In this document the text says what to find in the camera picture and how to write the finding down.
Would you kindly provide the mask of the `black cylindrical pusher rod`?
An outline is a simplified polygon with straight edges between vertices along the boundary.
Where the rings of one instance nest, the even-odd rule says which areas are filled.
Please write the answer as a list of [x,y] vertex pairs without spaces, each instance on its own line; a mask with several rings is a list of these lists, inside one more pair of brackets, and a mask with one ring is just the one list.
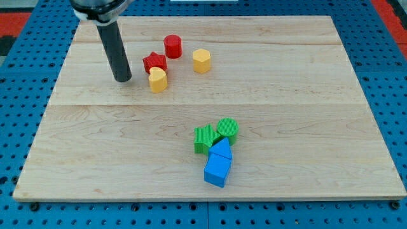
[[97,30],[114,79],[121,83],[129,81],[132,73],[117,21],[106,26],[97,26]]

